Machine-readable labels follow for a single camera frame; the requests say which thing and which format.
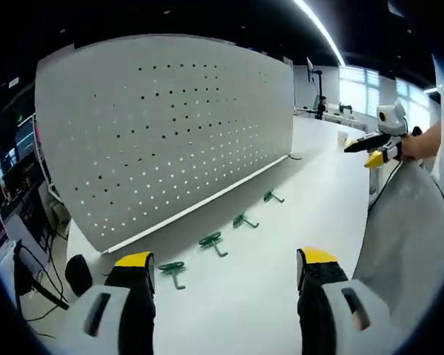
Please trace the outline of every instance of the computer screen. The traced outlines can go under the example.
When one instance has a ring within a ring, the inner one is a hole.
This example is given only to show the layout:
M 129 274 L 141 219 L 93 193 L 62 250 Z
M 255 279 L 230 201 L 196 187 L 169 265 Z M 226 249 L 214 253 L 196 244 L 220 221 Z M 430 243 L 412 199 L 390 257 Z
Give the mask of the computer screen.
M 315 81 L 314 81 L 314 67 L 312 66 L 311 61 L 309 60 L 308 57 L 306 57 L 307 61 L 308 61 L 308 82 L 310 84 L 315 85 Z

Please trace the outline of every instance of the ceiling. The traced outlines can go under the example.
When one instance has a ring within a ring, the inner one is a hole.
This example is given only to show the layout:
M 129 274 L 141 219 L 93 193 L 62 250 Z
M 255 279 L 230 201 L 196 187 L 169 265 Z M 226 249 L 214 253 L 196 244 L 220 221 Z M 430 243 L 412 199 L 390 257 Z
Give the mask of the ceiling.
M 435 86 L 430 50 L 386 1 L 307 0 L 347 65 L 367 67 L 422 88 Z M 222 38 L 286 56 L 295 64 L 337 65 L 312 21 L 292 0 L 118 1 L 90 7 L 0 4 L 0 111 L 34 80 L 36 63 L 57 49 L 141 33 Z M 19 84 L 8 83 L 19 77 Z M 33 111 L 33 99 L 24 100 Z

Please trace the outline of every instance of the person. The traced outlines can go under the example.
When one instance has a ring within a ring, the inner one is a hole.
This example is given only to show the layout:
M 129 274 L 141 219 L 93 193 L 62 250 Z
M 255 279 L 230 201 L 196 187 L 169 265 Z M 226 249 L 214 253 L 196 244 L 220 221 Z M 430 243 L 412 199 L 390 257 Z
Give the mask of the person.
M 321 96 L 319 104 L 317 105 L 316 118 L 322 120 L 324 112 L 327 112 L 327 98 L 326 96 Z
M 435 123 L 433 127 L 417 137 L 408 136 L 403 138 L 401 144 L 404 160 L 435 157 L 441 145 L 441 121 Z

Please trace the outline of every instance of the white tabletop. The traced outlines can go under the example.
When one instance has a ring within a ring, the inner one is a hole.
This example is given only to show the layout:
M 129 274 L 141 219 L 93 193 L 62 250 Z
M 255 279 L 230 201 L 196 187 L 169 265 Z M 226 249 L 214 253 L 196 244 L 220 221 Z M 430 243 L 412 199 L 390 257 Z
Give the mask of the white tabletop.
M 335 255 L 353 275 L 363 242 L 369 204 L 366 153 L 344 154 L 338 131 L 364 132 L 309 118 L 294 118 L 293 152 L 261 175 L 168 226 L 112 254 L 100 255 L 71 223 L 67 258 L 83 254 L 97 283 L 126 254 L 152 251 L 157 265 L 184 261 L 178 277 L 156 273 L 156 354 L 299 354 L 296 249 L 306 246 Z M 275 188 L 286 198 L 263 202 Z M 247 210 L 258 229 L 232 228 Z M 200 250 L 198 240 L 221 231 L 220 258 Z

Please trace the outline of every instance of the white pegboard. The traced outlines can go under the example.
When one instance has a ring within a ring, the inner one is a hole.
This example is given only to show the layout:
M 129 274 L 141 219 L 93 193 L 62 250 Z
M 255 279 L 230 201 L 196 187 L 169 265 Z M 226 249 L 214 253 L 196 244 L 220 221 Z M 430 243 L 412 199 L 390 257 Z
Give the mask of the white pegboard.
M 292 80 L 280 61 L 202 38 L 120 38 L 40 61 L 44 156 L 80 230 L 106 250 L 290 152 Z

